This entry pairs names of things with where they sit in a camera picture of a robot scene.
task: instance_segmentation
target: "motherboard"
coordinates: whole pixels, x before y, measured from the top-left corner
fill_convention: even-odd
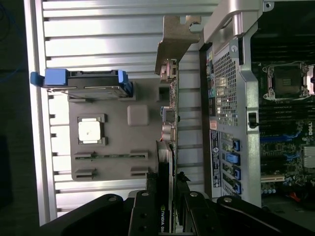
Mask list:
[[[314,185],[314,66],[303,61],[252,65],[259,81],[261,193]]]

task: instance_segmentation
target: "blue pcie slot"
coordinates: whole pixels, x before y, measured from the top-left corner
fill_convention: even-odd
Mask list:
[[[229,163],[232,163],[234,165],[240,165],[241,164],[241,157],[240,154],[235,152],[228,152],[225,154],[225,160]]]
[[[260,143],[270,143],[270,142],[290,142],[292,139],[297,138],[301,134],[301,131],[298,131],[294,135],[279,135],[279,136],[273,136],[273,137],[261,137]]]

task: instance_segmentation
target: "vent grille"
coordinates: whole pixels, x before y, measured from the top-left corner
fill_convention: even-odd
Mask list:
[[[236,65],[225,54],[214,64],[218,123],[237,126]]]

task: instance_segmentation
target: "cable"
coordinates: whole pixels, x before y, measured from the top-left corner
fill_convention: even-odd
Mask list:
[[[20,39],[22,40],[23,45],[24,45],[24,39],[23,39],[24,37],[23,37],[22,31],[20,30],[19,26],[15,22],[13,15],[4,7],[4,5],[1,2],[0,2],[0,12],[2,13],[0,19],[3,19],[6,17],[8,22],[9,22],[9,25],[10,25],[10,28],[8,29],[8,33],[6,33],[6,34],[9,34],[9,32],[11,30],[11,24],[14,25],[14,27],[17,31],[17,34],[20,37]],[[0,79],[0,83],[5,82],[5,81],[9,80],[10,78],[12,78],[12,76],[22,68],[24,59],[25,58],[22,59],[22,62],[20,63],[20,65],[12,73],[10,73],[6,77]]]

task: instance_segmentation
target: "screw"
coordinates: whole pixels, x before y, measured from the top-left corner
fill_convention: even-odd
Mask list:
[[[237,50],[238,50],[238,47],[237,46],[235,46],[235,45],[233,45],[232,47],[231,47],[231,51],[232,52],[237,52]]]
[[[198,194],[195,193],[195,192],[190,193],[190,195],[191,195],[192,197],[197,197],[197,196],[198,196]]]
[[[226,203],[231,203],[231,202],[232,202],[232,199],[230,199],[230,198],[224,198],[223,201],[225,201]]]

